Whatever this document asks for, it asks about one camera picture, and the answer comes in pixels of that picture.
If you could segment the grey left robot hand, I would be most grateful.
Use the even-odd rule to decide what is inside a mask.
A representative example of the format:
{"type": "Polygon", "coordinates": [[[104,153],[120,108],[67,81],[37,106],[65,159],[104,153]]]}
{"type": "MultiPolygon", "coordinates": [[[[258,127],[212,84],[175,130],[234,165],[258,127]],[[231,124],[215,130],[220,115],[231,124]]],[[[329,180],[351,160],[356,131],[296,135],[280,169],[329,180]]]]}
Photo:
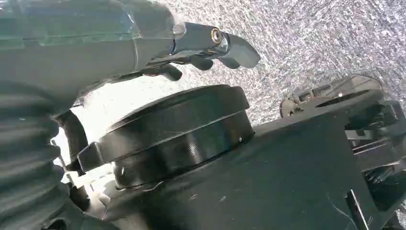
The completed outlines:
{"type": "Polygon", "coordinates": [[[0,109],[57,114],[107,82],[172,62],[218,59],[231,69],[260,57],[245,39],[186,23],[156,0],[3,0],[0,109]]]}

